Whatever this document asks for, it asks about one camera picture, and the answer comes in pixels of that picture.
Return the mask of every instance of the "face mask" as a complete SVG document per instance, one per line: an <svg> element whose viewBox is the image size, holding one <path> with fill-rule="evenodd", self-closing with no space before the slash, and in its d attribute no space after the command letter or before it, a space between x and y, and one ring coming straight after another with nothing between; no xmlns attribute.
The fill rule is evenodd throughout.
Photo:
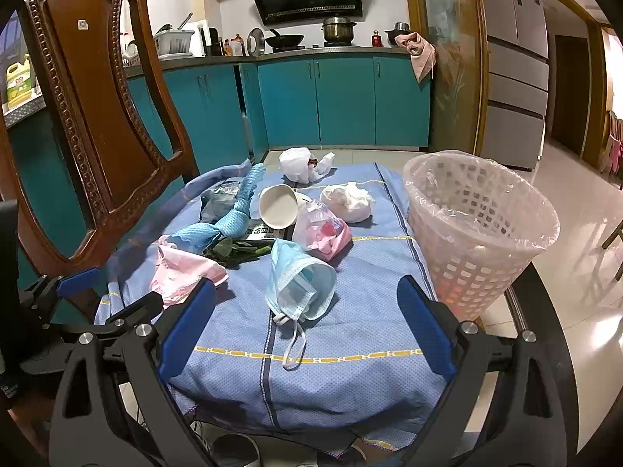
<svg viewBox="0 0 623 467"><path fill-rule="evenodd" d="M326 313L335 292L336 273L329 264L304 252L295 242L278 239L270 253L272 269L266 301L273 311L273 321L282 326L294 321L294 333L288 348L283 353L282 365L291 369L298 363L306 345L301 323L316 320ZM303 345L296 356L290 351L298 335Z"/></svg>

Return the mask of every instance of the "white plastic basket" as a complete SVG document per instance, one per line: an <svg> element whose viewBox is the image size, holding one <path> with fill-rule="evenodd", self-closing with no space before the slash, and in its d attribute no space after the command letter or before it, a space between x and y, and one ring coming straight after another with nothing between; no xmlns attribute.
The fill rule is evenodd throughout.
<svg viewBox="0 0 623 467"><path fill-rule="evenodd" d="M424 154L404 165L403 181L437 298L459 321L481 314L560 233L547 198L493 160Z"/></svg>
<svg viewBox="0 0 623 467"><path fill-rule="evenodd" d="M164 30L163 32L156 33L154 40L156 41L158 56L187 53L191 46L193 33L194 31L192 30Z"/></svg>

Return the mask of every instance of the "yellow detergent bottle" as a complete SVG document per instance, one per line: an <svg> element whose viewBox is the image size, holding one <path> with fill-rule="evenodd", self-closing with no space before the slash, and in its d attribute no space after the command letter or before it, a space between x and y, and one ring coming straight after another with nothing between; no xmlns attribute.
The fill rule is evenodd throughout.
<svg viewBox="0 0 623 467"><path fill-rule="evenodd" d="M6 70L7 107L12 109L30 98L30 61L24 55L24 64L14 63Z"/></svg>

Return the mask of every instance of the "metal screw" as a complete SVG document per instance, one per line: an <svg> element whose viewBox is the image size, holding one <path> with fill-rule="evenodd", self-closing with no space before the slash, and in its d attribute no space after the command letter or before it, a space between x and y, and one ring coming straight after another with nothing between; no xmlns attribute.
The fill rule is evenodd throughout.
<svg viewBox="0 0 623 467"><path fill-rule="evenodd" d="M139 337L147 337L151 333L151 325L147 323L143 323L136 327L136 335Z"/></svg>
<svg viewBox="0 0 623 467"><path fill-rule="evenodd" d="M523 340L525 340L526 342L536 342L537 341L537 334L535 334L532 330L524 330L521 333L521 336L522 336Z"/></svg>
<svg viewBox="0 0 623 467"><path fill-rule="evenodd" d="M474 335L478 333L478 325L473 321L463 321L463 323L461 323L461 330L463 330L465 334Z"/></svg>
<svg viewBox="0 0 623 467"><path fill-rule="evenodd" d="M93 340L93 334L91 332L84 332L78 338L80 344L89 344Z"/></svg>

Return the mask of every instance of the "wooden chair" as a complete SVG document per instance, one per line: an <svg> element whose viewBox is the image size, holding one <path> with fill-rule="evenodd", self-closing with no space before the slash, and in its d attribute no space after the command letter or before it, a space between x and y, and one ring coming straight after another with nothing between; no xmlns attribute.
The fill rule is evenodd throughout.
<svg viewBox="0 0 623 467"><path fill-rule="evenodd" d="M51 243L21 184L0 118L0 196L19 203L19 240L51 276L101 267L146 207L177 177L198 175L190 139L164 83L146 0L127 0L146 83L171 141L166 160L132 102L121 63L122 0L23 0L18 9L31 61L79 196L87 232L71 257ZM97 302L77 304L93 317Z"/></svg>

